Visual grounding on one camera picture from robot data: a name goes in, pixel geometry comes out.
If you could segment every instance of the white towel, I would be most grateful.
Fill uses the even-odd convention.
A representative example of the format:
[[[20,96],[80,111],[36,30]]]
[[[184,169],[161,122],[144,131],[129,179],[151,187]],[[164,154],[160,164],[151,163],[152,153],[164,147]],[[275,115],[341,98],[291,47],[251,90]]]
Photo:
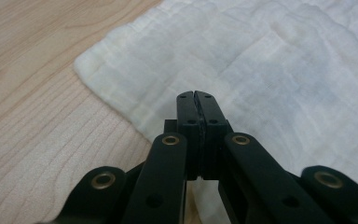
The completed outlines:
[[[150,141],[175,118],[176,95],[206,91],[284,169],[321,164],[358,182],[358,1],[165,0],[75,69]],[[227,221],[205,188],[202,221]]]

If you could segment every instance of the wooden table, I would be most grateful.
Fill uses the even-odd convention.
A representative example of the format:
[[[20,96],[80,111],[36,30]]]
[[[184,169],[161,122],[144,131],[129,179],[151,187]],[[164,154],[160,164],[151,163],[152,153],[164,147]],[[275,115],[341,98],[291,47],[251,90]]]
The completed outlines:
[[[158,2],[0,0],[0,223],[52,220],[89,170],[145,159],[150,143],[73,61]]]

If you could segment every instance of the white cloth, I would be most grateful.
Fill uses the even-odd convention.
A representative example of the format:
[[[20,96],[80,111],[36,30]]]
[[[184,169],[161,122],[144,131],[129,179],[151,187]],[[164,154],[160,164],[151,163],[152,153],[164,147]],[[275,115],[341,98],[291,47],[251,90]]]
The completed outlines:
[[[75,69],[150,141],[176,95],[206,91],[284,169],[321,164],[358,182],[358,1],[166,0]],[[200,218],[222,223],[213,190],[195,191]]]

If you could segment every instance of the wooden surface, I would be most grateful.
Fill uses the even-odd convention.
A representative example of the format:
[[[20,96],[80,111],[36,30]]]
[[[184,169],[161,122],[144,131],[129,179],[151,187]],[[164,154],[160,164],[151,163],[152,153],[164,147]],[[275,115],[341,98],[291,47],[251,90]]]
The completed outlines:
[[[73,61],[156,4],[0,0],[0,223],[51,220],[89,170],[145,159],[150,143],[80,82]]]

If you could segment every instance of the wood grain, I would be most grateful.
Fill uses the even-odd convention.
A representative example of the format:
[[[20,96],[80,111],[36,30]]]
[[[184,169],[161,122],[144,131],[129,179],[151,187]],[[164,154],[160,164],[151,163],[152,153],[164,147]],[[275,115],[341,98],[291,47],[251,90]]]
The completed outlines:
[[[0,0],[0,223],[52,220],[89,170],[145,159],[150,143],[80,82],[73,61],[158,2]],[[189,207],[186,222],[199,223]]]

